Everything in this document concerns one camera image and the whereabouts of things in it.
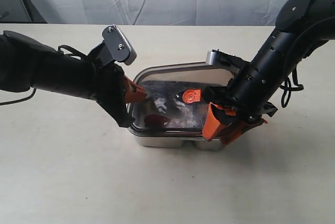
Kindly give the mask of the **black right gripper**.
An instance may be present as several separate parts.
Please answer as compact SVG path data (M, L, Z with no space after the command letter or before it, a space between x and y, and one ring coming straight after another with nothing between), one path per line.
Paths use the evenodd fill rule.
M267 124L262 115L272 117L277 107L269 102L277 89L275 80L246 63L227 86L206 86L204 100L209 103L202 136L211 141L222 131L222 144L229 145L247 131Z

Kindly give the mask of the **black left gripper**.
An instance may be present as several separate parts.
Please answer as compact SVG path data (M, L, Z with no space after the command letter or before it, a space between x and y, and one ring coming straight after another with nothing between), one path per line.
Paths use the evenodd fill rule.
M125 76L122 67L114 62L96 66L91 61L79 60L78 64L84 68L78 74L78 97L96 101L119 127L129 127L131 117L126 110L126 103L145 100L146 91Z

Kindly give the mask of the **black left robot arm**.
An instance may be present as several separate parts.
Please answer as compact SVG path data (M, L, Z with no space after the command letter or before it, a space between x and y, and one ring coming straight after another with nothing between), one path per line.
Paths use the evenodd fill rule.
M130 80L119 63L130 65L137 57L129 40L116 26L106 27L103 40L89 54L60 45L54 49L26 35L5 30L1 34L1 90L32 93L2 102L11 105L31 99L36 90L93 100L128 128L134 119L127 104L145 100L145 90Z

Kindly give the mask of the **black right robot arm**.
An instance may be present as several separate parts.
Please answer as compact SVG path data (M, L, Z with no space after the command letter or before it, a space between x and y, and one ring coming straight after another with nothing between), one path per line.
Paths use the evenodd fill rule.
M233 73L226 86L208 86L202 98L208 113L202 128L207 141L219 138L227 145L246 131L261 126L263 116L277 107L272 95L283 90L282 107L291 93L303 90L297 65L314 50L334 39L334 0L288 0L280 10L275 28L251 61L211 50L206 63Z

